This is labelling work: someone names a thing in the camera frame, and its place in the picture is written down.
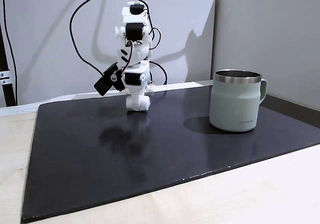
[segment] wire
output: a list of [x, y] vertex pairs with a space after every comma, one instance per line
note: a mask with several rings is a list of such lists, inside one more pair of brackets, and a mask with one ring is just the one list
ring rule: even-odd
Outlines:
[[133, 41], [129, 40], [128, 43], [131, 43], [131, 50], [130, 50], [130, 55], [129, 55], [129, 59], [128, 59], [128, 62], [126, 63], [125, 67], [122, 69], [121, 71], [121, 75], [124, 73], [124, 71], [128, 68], [129, 64], [130, 64], [130, 61], [131, 61], [131, 58], [132, 58], [132, 54], [134, 53], [134, 43]]
[[11, 42], [10, 42], [10, 39], [9, 39], [9, 34], [8, 34], [8, 29], [7, 29], [7, 18], [6, 18], [6, 10], [5, 10], [5, 7], [6, 7], [6, 3], [5, 3], [5, 0], [2, 0], [2, 4], [3, 4], [3, 7], [4, 7], [4, 10], [3, 10], [3, 20], [4, 20], [4, 29], [5, 29], [5, 33], [6, 33], [6, 39], [8, 40], [8, 44], [9, 44], [9, 47], [10, 47], [10, 52], [11, 52], [11, 57], [12, 57], [12, 62], [13, 62], [13, 67], [14, 67], [14, 76], [15, 76], [15, 103], [16, 105], [18, 105], [18, 76], [17, 76], [17, 67], [16, 67], [16, 61], [14, 60], [14, 52], [12, 50], [12, 46], [11, 46]]
[[150, 62], [150, 63], [153, 63], [154, 65], [157, 65], [160, 69], [162, 69], [162, 71], [164, 72], [164, 75], [165, 75], [164, 85], [166, 85], [167, 82], [168, 82], [168, 76], [167, 76], [167, 73], [166, 73], [165, 69], [164, 69], [160, 64], [157, 64], [157, 63], [155, 63], [155, 62], [153, 62], [153, 61], [149, 61], [149, 62]]
[[158, 47], [160, 40], [161, 40], [161, 31], [158, 28], [152, 28], [151, 31], [153, 31], [153, 30], [157, 30], [159, 32], [159, 40], [158, 40], [157, 45], [149, 50], [154, 50], [156, 47]]
[[[81, 56], [81, 54], [79, 53], [79, 51], [78, 51], [78, 49], [77, 49], [77, 47], [76, 47], [76, 45], [75, 45], [76, 43], [75, 43], [74, 35], [72, 34], [72, 21], [73, 21], [75, 15], [76, 15], [76, 13], [79, 11], [79, 9], [80, 9], [82, 6], [84, 6], [85, 4], [87, 4], [87, 3], [90, 2], [90, 1], [91, 1], [91, 0], [86, 0], [86, 1], [84, 1], [84, 2], [74, 11], [74, 13], [72, 14], [71, 19], [70, 19], [70, 24], [69, 24], [70, 36], [71, 36], [71, 39], [72, 39], [72, 43], [73, 43], [74, 49], [75, 49], [76, 53], [78, 54], [78, 56], [80, 57], [80, 59], [81, 59], [82, 61], [84, 61], [86, 64], [90, 65], [90, 66], [91, 66], [92, 68], [94, 68], [95, 70], [97, 70], [97, 71], [103, 76], [103, 73], [102, 73], [97, 67], [95, 67], [93, 64], [89, 63], [87, 60], [85, 60], [85, 59]], [[144, 5], [146, 6], [146, 8], [147, 8], [147, 13], [148, 13], [148, 16], [149, 16], [150, 26], [151, 26], [151, 29], [153, 29], [148, 4], [147, 4], [145, 1], [143, 1], [143, 0], [138, 0], [138, 1], [144, 3]], [[154, 37], [155, 37], [155, 35], [154, 35], [154, 30], [150, 31], [150, 33], [151, 33], [151, 32], [153, 32], [153, 38], [152, 38], [152, 39], [154, 39]]]

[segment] black board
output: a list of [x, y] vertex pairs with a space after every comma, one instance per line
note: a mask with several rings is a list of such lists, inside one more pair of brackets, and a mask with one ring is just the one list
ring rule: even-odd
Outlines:
[[41, 105], [21, 221], [119, 201], [320, 142], [320, 129], [265, 107], [253, 131], [218, 130], [209, 123], [211, 88], [156, 92], [148, 112], [128, 112], [126, 96]]

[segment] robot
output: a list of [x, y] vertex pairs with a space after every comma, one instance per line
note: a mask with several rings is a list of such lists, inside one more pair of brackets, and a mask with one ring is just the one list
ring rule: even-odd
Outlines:
[[148, 59], [152, 56], [152, 29], [142, 2], [128, 2], [127, 5], [122, 9], [122, 26], [115, 28], [118, 61], [103, 73], [94, 87], [102, 96], [112, 86], [119, 91], [127, 88], [131, 96], [126, 99], [126, 107], [146, 111], [151, 104], [145, 92], [150, 78]]

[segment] sage green mug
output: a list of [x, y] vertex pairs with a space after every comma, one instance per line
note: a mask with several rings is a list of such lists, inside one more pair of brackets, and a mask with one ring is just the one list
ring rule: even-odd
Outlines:
[[255, 128], [267, 81], [255, 72], [219, 70], [214, 73], [210, 123], [221, 130], [244, 132]]

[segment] gray wall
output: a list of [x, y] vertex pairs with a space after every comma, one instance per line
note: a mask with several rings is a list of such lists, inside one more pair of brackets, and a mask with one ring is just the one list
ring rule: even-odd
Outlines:
[[[18, 70], [19, 103], [93, 92], [99, 74], [72, 46], [69, 20], [85, 0], [6, 0], [7, 24]], [[86, 60], [104, 71], [116, 61], [115, 26], [131, 0], [93, 0], [74, 18], [73, 33]], [[152, 60], [165, 67], [169, 83], [210, 78], [214, 0], [145, 0], [154, 27], [162, 31]], [[9, 65], [9, 49], [6, 49]], [[162, 71], [152, 66], [157, 84]], [[4, 106], [0, 90], [0, 106]]]
[[320, 110], [320, 0], [216, 0], [214, 69], [258, 71], [268, 92]]

